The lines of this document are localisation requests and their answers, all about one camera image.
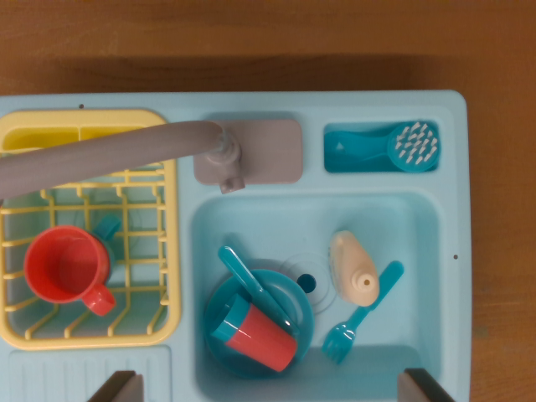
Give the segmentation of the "gripper right finger with grey pad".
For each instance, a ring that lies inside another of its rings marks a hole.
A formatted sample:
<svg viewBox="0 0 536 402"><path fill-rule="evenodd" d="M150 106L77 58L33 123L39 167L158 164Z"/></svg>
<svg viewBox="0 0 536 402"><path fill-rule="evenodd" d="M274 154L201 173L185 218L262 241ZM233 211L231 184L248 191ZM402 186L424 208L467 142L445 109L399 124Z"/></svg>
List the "gripper right finger with grey pad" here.
<svg viewBox="0 0 536 402"><path fill-rule="evenodd" d="M408 368L397 378L398 402L454 402L424 368Z"/></svg>

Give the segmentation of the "gripper left finger with grey pad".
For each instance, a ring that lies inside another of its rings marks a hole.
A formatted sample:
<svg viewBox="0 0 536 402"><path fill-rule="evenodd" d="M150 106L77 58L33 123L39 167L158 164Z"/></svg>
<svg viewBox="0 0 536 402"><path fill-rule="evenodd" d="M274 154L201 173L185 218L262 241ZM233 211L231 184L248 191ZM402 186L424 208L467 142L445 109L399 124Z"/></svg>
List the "gripper left finger with grey pad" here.
<svg viewBox="0 0 536 402"><path fill-rule="evenodd" d="M135 371L122 370L115 373L98 388L88 402L143 402L144 380Z"/></svg>

